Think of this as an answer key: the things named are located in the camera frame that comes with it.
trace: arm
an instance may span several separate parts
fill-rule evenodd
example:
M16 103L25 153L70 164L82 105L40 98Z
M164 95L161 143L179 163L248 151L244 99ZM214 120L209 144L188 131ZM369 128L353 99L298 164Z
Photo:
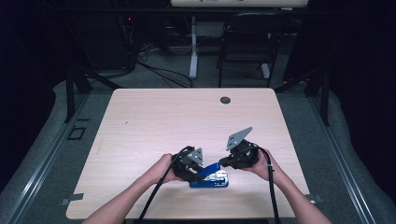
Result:
M171 154L164 154L127 189L92 213L83 223L121 223L139 197L152 185L157 184L171 163ZM163 183L179 180L171 170Z
M267 150L271 163L274 166L274 183L279 187L288 200L299 223L331 223L297 188L288 175L279 167ZM259 152L259 161L251 168L244 169L259 177L268 180L267 161L262 152Z

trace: person's left hand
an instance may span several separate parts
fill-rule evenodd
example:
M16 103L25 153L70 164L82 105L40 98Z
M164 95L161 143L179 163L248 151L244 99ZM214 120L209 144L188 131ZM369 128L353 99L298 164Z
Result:
M156 161L144 174L147 178L150 178L151 184L157 184L158 181L163 177L165 171L168 169L172 162L172 154L163 154L158 161ZM166 175L163 183L167 183L172 180L182 180L178 178L173 170L171 169Z

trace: wooden table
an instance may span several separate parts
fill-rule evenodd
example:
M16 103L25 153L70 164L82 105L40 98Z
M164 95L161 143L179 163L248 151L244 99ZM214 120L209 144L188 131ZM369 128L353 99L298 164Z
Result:
M223 104L227 96L231 102ZM73 201L72 219L86 218L127 188L163 153L185 146L201 147L205 166L226 157L228 136L247 127L247 140L271 150L303 194L309 194L276 95L271 89L130 89L116 90L93 142ZM231 167L223 168L226 189L190 189L187 182L161 186L146 218L264 218L273 217L268 182ZM138 218L152 189L135 204L127 218ZM276 187L281 217L294 217Z

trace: metal bracket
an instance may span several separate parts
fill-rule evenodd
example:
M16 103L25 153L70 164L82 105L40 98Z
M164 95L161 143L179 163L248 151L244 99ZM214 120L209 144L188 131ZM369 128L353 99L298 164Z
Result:
M245 139L246 136L248 136L248 134L251 132L253 128L249 127L246 128L245 130L242 130L238 133L233 133L228 137L228 143L227 143L227 147L225 148L227 151L233 149L234 147L237 147L242 140Z
M72 201L78 201L78 200L82 200L82 198L84 197L83 193L80 194L72 194L70 195L70 197L68 199L61 199L61 202L59 203L60 206L67 206L70 204L70 202Z
M189 155L187 155L187 157L190 160L195 161L196 163L198 163L200 165L204 165L204 159L203 159L203 154L202 154L201 148L198 148L198 149L194 150L193 152L189 153Z
M320 195L313 195L313 194L307 194L305 197L311 202L312 204L317 204L324 202L323 198Z

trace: chair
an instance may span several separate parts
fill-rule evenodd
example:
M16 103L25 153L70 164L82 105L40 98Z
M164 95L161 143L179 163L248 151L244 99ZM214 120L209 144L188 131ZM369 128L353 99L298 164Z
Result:
M218 59L219 87L223 63L271 64L267 87L274 72L279 42L288 29L288 20L276 14L238 13L224 23Z

